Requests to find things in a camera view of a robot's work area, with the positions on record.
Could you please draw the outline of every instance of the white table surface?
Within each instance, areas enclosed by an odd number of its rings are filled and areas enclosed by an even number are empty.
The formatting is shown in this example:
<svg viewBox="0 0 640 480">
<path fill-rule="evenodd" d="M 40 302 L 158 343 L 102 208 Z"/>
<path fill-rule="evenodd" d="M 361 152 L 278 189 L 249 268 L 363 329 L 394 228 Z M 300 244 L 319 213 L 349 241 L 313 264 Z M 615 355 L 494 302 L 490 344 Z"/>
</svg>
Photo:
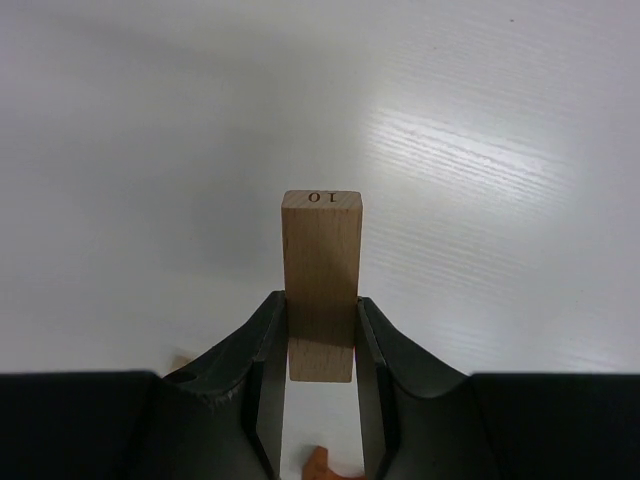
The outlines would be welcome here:
<svg viewBox="0 0 640 480">
<path fill-rule="evenodd" d="M 365 202 L 361 294 L 465 372 L 639 371 L 633 0 L 0 6 L 0 369 L 150 368 L 282 287 L 287 189 Z M 355 384 L 282 455 L 360 468 Z"/>
</svg>

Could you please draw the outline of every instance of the wooden block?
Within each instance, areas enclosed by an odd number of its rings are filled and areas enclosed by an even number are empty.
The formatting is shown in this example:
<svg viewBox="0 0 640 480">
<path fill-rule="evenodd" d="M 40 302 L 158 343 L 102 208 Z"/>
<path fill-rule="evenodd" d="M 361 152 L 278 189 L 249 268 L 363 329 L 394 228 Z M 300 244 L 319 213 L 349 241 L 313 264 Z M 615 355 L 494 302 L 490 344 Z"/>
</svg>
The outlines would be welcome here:
<svg viewBox="0 0 640 480">
<path fill-rule="evenodd" d="M 284 196 L 291 380 L 351 381 L 361 231 L 358 192 L 295 190 Z"/>
<path fill-rule="evenodd" d="M 316 447 L 302 469 L 302 480 L 367 480 L 361 477 L 342 477 L 329 468 L 329 452 L 324 447 Z"/>
<path fill-rule="evenodd" d="M 175 372 L 176 370 L 189 365 L 191 362 L 193 362 L 193 360 L 195 360 L 195 358 L 196 357 L 186 356 L 181 353 L 174 354 L 173 358 L 171 359 L 171 367 L 169 369 L 169 373 Z"/>
</svg>

